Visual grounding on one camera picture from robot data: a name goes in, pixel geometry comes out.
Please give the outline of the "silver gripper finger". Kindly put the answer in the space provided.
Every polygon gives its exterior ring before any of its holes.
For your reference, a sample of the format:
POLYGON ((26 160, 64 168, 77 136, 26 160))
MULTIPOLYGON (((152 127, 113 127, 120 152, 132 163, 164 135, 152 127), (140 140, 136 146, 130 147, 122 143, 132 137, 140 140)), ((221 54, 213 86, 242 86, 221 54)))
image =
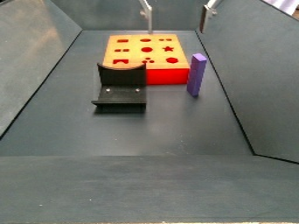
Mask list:
POLYGON ((217 14, 216 7, 220 4, 220 2, 221 0, 209 0, 202 5, 200 15, 200 32, 204 32, 210 17, 217 14))
POLYGON ((153 24, 152 24, 152 6, 149 5, 149 3, 146 2, 146 0, 138 0, 138 3, 142 6, 142 15, 144 18, 146 19, 146 23, 148 23, 148 33, 153 32, 153 24))

